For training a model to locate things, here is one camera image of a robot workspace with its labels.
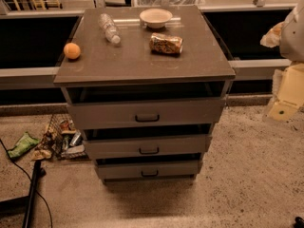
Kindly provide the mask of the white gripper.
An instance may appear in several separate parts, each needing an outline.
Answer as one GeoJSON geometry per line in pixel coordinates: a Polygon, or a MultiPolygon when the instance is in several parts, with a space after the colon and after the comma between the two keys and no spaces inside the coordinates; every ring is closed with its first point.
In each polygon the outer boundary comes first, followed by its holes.
{"type": "MultiPolygon", "coordinates": [[[[281,32],[284,23],[273,26],[262,36],[260,44],[266,48],[280,45],[281,32]]],[[[276,69],[273,75],[273,98],[264,112],[266,119],[274,121],[288,121],[297,108],[304,105],[304,64],[292,63],[284,70],[276,69]]]]}

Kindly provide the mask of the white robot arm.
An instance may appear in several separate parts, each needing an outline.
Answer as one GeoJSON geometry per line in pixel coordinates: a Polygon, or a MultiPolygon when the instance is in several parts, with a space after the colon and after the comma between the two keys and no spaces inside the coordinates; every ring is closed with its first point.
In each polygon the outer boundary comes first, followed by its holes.
{"type": "Polygon", "coordinates": [[[279,47],[280,55],[291,61],[284,70],[275,70],[273,97],[265,112],[270,119],[288,121],[304,105],[304,0],[263,35],[260,44],[279,47]]]}

